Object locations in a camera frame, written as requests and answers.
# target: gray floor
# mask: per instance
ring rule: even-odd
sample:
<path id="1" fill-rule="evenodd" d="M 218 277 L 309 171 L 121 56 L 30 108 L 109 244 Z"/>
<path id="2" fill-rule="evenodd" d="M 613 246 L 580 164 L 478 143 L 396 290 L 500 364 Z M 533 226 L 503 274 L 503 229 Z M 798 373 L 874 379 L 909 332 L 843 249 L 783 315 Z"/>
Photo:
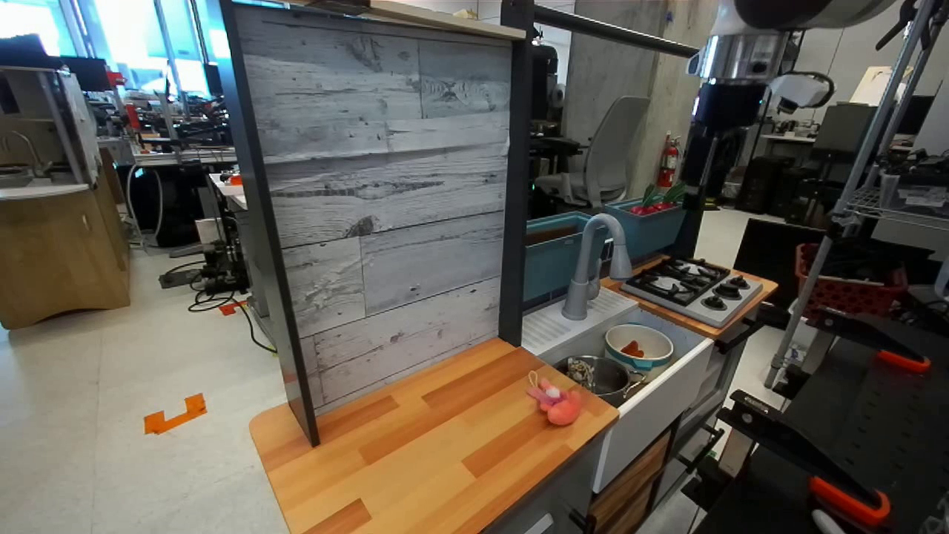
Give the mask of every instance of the gray floor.
<path id="1" fill-rule="evenodd" d="M 708 211 L 700 259 L 732 265 L 743 214 Z M 0 532 L 282 532 L 247 424 L 285 400 L 278 364 L 247 339 L 242 317 L 186 315 L 190 290 L 161 290 L 177 260 L 134 259 L 134 305 L 0 330 Z M 777 342 L 760 332 L 737 384 L 763 392 Z M 177 413 L 186 394 L 208 416 L 146 437 L 143 416 Z M 643 532 L 689 532 L 672 501 Z"/>

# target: wooden cabinet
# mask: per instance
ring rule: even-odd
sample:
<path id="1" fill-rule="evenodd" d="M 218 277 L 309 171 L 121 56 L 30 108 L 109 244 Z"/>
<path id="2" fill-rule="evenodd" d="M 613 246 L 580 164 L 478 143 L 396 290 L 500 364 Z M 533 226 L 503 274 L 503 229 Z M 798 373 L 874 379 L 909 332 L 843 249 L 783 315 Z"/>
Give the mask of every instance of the wooden cabinet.
<path id="1" fill-rule="evenodd" d="M 106 182 L 69 195 L 0 201 L 0 278 L 6 330 L 127 305 L 127 244 Z"/>
<path id="2" fill-rule="evenodd" d="M 660 432 L 608 490 L 592 499 L 588 532 L 629 534 L 650 517 L 669 438 L 669 431 Z"/>

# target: black pole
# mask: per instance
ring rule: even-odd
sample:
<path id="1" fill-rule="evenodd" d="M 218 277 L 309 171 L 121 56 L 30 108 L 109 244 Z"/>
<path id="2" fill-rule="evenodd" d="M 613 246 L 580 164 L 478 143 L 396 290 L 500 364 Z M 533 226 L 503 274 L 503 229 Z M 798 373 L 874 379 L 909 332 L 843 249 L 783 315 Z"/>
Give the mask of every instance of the black pole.
<path id="1" fill-rule="evenodd" d="M 622 42 L 622 44 L 634 44 L 634 48 L 646 48 L 646 50 L 657 50 L 657 53 L 669 53 L 669 56 L 694 56 L 696 53 L 696 48 L 689 48 L 683 42 L 666 42 L 653 33 L 637 33 L 629 26 L 616 26 L 616 23 L 604 23 L 595 19 L 557 11 L 557 8 L 546 8 L 546 5 L 533 5 L 533 19 L 549 26 L 560 26 L 560 31 L 571 31 L 571 33 L 585 33 L 585 36 L 595 36 L 595 39 L 608 39 L 608 42 Z"/>
<path id="2" fill-rule="evenodd" d="M 503 0 L 500 23 L 533 31 L 533 0 Z M 503 265 L 497 339 L 522 345 L 525 237 L 527 237 L 527 143 L 530 143 L 530 39 L 511 44 L 511 152 L 503 201 Z"/>

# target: black cooktop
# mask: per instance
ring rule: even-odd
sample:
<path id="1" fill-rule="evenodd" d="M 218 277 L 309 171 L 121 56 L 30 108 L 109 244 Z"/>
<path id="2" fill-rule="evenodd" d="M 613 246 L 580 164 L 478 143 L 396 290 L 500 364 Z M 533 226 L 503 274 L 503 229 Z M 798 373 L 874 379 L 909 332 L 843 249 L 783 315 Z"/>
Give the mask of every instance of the black cooktop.
<path id="1" fill-rule="evenodd" d="M 694 260 L 663 259 L 660 265 L 632 277 L 625 286 L 680 305 L 691 305 L 700 293 L 705 293 L 726 277 L 729 269 L 705 265 L 700 259 Z"/>

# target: wooden countertop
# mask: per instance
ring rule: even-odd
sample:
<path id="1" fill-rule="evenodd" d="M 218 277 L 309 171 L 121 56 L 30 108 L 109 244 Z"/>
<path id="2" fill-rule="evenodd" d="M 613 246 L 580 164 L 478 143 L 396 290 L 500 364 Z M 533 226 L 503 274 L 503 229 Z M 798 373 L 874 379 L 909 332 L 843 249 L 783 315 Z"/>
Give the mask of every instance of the wooden countertop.
<path id="1" fill-rule="evenodd" d="M 261 413 L 253 438 L 290 532 L 481 532 L 600 437 L 616 410 L 585 394 L 568 427 L 527 397 L 536 357 L 482 342 L 330 416 L 309 449 L 287 407 Z"/>
<path id="2" fill-rule="evenodd" d="M 700 324 L 700 321 L 694 321 L 694 317 L 689 317 L 689 315 L 680 315 L 680 311 L 672 311 L 672 308 L 663 308 L 663 305 L 657 305 L 657 302 L 637 299 L 637 298 L 625 293 L 616 278 L 603 278 L 603 287 L 611 287 L 611 290 L 634 299 L 641 308 L 646 308 L 646 311 L 653 311 L 653 315 L 657 315 L 657 317 L 666 317 L 666 321 L 672 321 L 672 324 L 680 324 L 680 326 L 686 326 L 686 330 L 691 330 L 691 332 L 700 332 L 700 336 L 705 336 L 705 339 L 720 339 L 720 336 L 729 332 L 736 324 L 740 324 L 746 315 L 754 315 L 754 311 L 777 290 L 777 281 L 770 281 L 770 278 L 763 278 L 763 277 L 743 274 L 743 269 L 732 269 L 732 277 L 754 278 L 754 281 L 763 286 L 763 290 L 760 290 L 754 299 L 746 299 L 743 308 L 740 308 L 732 321 L 726 321 L 723 326 L 708 326 L 708 324 Z"/>

